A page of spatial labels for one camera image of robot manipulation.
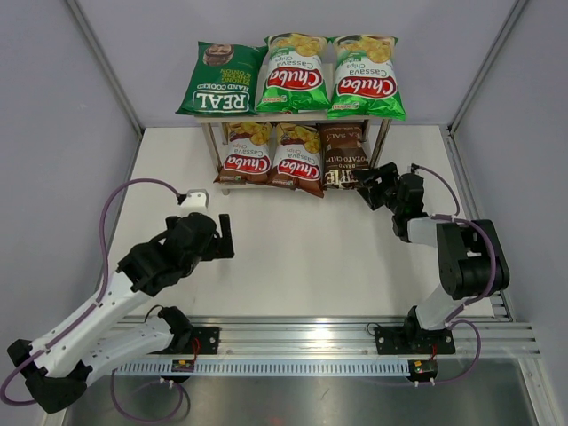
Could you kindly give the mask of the brown Chuba bag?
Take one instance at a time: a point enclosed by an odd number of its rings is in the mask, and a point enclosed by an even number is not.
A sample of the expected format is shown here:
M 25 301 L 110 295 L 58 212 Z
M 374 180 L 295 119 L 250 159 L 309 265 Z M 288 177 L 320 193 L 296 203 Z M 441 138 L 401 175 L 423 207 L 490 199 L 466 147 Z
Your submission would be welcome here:
M 227 156 L 215 183 L 264 185 L 272 169 L 269 122 L 233 122 L 227 128 Z
M 314 127 L 291 122 L 276 125 L 276 150 L 267 185 L 324 197 L 322 145 Z

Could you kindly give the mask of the brown sea salt chips bag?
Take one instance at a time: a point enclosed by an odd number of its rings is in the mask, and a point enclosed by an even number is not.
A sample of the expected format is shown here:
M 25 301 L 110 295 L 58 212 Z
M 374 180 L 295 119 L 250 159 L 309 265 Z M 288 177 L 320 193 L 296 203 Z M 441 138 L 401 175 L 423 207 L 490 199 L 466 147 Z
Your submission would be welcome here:
M 368 159 L 363 147 L 363 126 L 357 122 L 319 125 L 323 150 L 325 189 L 355 189 L 359 181 L 354 170 L 366 170 Z

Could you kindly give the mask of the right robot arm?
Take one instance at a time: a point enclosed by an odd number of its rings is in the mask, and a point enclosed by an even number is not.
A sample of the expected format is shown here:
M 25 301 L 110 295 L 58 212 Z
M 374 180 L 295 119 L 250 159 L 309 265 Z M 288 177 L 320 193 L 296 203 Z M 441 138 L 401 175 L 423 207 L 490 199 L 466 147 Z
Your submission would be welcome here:
M 381 355 L 449 355 L 455 352 L 452 327 L 466 307 L 505 289 L 510 272 L 493 222 L 424 209 L 421 166 L 398 173 L 390 162 L 356 170 L 359 195 L 372 210 L 387 208 L 394 234 L 403 242 L 437 251 L 439 284 L 412 307 L 400 326 L 377 325 L 372 333 Z

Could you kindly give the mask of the dark green REAL chips bag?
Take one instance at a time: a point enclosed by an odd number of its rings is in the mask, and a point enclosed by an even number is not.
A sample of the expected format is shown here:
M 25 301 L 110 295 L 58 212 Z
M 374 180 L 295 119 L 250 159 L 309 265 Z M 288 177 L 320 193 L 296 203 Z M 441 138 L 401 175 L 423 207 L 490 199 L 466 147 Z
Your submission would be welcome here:
M 254 115 L 265 46 L 198 42 L 198 58 L 178 115 Z

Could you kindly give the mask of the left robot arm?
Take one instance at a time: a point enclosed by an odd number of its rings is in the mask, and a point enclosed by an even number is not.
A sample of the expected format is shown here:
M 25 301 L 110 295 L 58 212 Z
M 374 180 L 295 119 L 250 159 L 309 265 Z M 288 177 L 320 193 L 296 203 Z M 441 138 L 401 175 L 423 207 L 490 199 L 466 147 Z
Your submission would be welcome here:
M 99 293 L 46 335 L 18 339 L 8 347 L 31 395 L 29 402 L 54 414 L 125 363 L 154 352 L 197 349 L 193 325 L 176 306 L 162 308 L 129 332 L 104 335 L 118 320 L 189 277 L 199 263 L 233 256 L 229 215 L 217 221 L 197 212 L 167 217 L 165 230 L 135 245 Z

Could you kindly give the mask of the green Chuba chips bag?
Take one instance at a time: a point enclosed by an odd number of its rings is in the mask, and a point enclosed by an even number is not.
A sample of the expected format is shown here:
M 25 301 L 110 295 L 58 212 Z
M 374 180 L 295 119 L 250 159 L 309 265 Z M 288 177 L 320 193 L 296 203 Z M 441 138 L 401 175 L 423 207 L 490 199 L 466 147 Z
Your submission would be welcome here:
M 404 121 L 393 55 L 392 35 L 343 35 L 332 39 L 336 53 L 329 118 L 353 115 Z
M 330 107 L 321 54 L 327 38 L 290 32 L 265 38 L 268 63 L 258 113 L 299 114 Z

